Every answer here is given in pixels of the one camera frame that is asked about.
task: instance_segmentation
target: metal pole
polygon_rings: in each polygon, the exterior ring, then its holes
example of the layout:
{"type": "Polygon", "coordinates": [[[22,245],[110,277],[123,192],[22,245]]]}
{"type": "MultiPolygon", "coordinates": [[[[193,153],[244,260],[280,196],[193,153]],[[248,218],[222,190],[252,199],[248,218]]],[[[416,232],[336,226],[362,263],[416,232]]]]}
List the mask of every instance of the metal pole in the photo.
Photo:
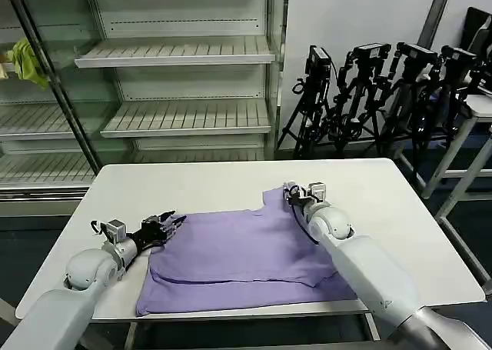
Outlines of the metal pole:
{"type": "Polygon", "coordinates": [[[417,44],[423,48],[431,48],[434,42],[434,37],[439,27],[440,20],[443,17],[444,9],[446,8],[447,0],[433,0],[430,6],[427,19],[422,28],[421,36],[417,44]]]}

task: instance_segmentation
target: green cloth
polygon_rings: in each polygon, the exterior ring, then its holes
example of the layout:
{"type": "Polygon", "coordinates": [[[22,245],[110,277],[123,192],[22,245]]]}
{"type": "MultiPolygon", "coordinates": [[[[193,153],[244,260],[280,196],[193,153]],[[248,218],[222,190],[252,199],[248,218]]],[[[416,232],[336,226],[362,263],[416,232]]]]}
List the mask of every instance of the green cloth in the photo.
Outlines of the green cloth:
{"type": "Polygon", "coordinates": [[[27,38],[17,42],[13,49],[7,52],[7,58],[14,63],[15,73],[20,79],[32,81],[43,88],[48,87],[48,79],[42,74],[39,61],[27,38]]]}

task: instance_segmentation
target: purple cloth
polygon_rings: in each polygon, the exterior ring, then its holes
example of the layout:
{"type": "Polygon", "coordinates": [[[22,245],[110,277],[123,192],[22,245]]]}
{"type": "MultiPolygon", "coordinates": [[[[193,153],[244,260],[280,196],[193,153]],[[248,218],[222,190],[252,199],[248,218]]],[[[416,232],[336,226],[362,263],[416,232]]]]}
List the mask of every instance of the purple cloth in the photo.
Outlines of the purple cloth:
{"type": "Polygon", "coordinates": [[[304,234],[281,188],[260,210],[188,215],[149,256],[137,314],[356,298],[329,254],[304,234]]]}

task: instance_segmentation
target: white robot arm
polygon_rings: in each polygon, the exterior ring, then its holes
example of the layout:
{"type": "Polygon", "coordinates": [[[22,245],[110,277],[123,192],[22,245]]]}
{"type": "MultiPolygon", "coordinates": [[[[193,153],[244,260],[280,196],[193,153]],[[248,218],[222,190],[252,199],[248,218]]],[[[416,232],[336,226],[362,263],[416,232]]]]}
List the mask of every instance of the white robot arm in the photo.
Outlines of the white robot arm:
{"type": "Polygon", "coordinates": [[[140,230],[128,234],[118,220],[92,222],[92,228],[108,240],[101,249],[85,250],[68,262],[63,287],[39,298],[2,350],[72,350],[105,289],[119,280],[145,249],[164,245],[186,218],[172,218],[173,214],[153,215],[142,222],[140,230]]]}
{"type": "Polygon", "coordinates": [[[299,225],[331,254],[340,275],[359,299],[417,348],[483,350],[490,347],[463,322],[424,307],[413,280],[369,236],[359,235],[347,215],[325,201],[326,186],[284,186],[299,225]]]}

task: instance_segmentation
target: metal frame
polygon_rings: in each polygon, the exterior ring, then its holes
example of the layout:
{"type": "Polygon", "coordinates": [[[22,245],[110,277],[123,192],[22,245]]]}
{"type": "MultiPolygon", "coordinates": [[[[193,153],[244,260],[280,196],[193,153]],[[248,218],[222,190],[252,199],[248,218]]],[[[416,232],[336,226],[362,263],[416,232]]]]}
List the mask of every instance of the metal frame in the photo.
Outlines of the metal frame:
{"type": "Polygon", "coordinates": [[[440,207],[439,211],[435,215],[437,222],[453,237],[453,240],[459,245],[462,255],[465,257],[466,263],[477,277],[479,283],[483,286],[486,295],[492,293],[491,278],[487,270],[479,262],[475,254],[468,248],[466,242],[460,237],[453,225],[448,221],[447,216],[453,210],[458,202],[471,201],[471,200],[492,200],[492,194],[468,194],[467,190],[470,187],[474,179],[479,175],[480,170],[484,167],[485,163],[492,156],[492,128],[490,129],[489,139],[482,147],[474,161],[464,173],[463,178],[458,182],[451,195],[446,202],[440,207]]]}
{"type": "MultiPolygon", "coordinates": [[[[467,174],[466,170],[450,170],[449,167],[453,162],[454,158],[456,158],[456,155],[460,151],[461,146],[467,139],[471,130],[477,123],[492,123],[492,118],[485,118],[485,117],[478,118],[476,116],[473,116],[472,118],[467,119],[461,125],[460,130],[456,135],[456,138],[451,142],[451,145],[447,150],[446,155],[440,161],[438,167],[436,168],[429,182],[427,184],[425,184],[424,182],[423,184],[424,190],[422,192],[422,198],[429,199],[432,193],[438,187],[439,182],[443,178],[463,178],[467,174]]],[[[479,169],[477,176],[491,177],[492,169],[479,169]]]]}

